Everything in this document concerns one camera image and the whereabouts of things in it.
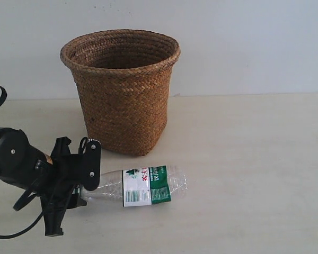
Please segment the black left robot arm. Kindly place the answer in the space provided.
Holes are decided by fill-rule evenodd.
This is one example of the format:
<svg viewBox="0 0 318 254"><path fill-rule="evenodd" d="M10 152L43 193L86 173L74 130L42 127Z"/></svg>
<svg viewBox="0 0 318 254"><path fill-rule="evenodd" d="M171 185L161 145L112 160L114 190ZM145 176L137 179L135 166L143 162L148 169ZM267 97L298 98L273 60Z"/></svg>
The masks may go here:
<svg viewBox="0 0 318 254"><path fill-rule="evenodd" d="M58 138L51 155L30 145L22 130L0 128L0 180L24 190L13 208L19 211L35 197L40 198L40 219L45 235L62 236L61 223L71 202L78 197L73 191L81 183L79 168L83 154L69 150L71 140Z"/></svg>

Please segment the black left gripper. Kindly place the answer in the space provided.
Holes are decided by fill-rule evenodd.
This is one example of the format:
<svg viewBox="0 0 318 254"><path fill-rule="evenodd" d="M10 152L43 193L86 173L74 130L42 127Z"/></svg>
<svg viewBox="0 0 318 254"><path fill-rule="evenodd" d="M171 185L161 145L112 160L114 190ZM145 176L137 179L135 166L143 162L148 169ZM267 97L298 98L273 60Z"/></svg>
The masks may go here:
<svg viewBox="0 0 318 254"><path fill-rule="evenodd" d="M40 198L45 236L64 235L61 223L66 209L87 205L79 183L79 155L71 153L68 137L56 139L50 156L34 149L34 193Z"/></svg>

